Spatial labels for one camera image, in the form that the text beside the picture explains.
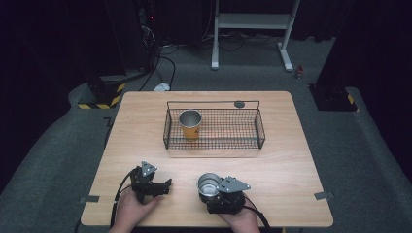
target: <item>white stand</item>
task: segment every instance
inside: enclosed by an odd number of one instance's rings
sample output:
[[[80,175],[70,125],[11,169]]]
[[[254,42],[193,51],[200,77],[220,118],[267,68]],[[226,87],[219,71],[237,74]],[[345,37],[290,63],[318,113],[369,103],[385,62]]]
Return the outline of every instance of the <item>white stand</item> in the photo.
[[[219,28],[256,28],[256,29],[284,29],[285,36],[278,48],[288,72],[293,71],[291,60],[286,51],[291,35],[294,19],[300,0],[294,0],[290,14],[220,14],[219,0],[216,0],[215,32],[212,50],[212,70],[219,69]]]

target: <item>metal bracket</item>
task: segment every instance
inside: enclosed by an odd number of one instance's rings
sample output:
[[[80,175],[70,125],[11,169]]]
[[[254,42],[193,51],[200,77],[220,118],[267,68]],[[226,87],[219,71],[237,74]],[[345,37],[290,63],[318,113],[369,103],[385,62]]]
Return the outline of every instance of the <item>metal bracket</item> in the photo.
[[[236,178],[226,177],[217,187],[218,191],[225,193],[232,193],[251,189],[251,187],[243,182],[236,180]]]
[[[156,170],[157,170],[157,167],[155,167],[154,165],[152,165],[152,164],[150,164],[146,161],[142,161],[143,177],[147,177],[148,175],[155,172]]]

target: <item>yellow and black warning tape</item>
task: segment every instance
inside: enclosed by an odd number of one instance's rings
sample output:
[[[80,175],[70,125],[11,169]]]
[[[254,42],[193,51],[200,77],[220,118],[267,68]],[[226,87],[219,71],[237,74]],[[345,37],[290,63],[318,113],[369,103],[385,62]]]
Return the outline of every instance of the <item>yellow and black warning tape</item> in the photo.
[[[121,98],[121,93],[124,90],[125,83],[118,86],[114,97],[106,103],[78,103],[80,109],[113,109],[116,107]]]

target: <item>black wire basket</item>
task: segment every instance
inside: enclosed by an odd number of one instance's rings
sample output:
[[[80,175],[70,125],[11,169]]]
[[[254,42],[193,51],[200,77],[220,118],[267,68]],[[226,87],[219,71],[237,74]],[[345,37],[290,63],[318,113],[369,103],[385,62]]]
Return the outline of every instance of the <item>black wire basket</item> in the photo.
[[[164,145],[167,150],[261,149],[265,136],[258,106],[259,101],[169,101]],[[187,109],[202,115],[199,138],[195,140],[185,138],[179,123],[180,113]]]

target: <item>cup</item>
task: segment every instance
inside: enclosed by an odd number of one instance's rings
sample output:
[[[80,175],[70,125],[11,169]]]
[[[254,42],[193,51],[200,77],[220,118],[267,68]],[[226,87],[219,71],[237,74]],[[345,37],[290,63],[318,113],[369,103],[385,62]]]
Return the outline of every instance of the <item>cup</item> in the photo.
[[[195,140],[199,138],[200,123],[202,115],[196,110],[184,110],[179,115],[179,123],[185,138]]]
[[[197,190],[200,200],[207,202],[216,199],[218,195],[218,186],[222,179],[214,173],[205,173],[197,181]]]

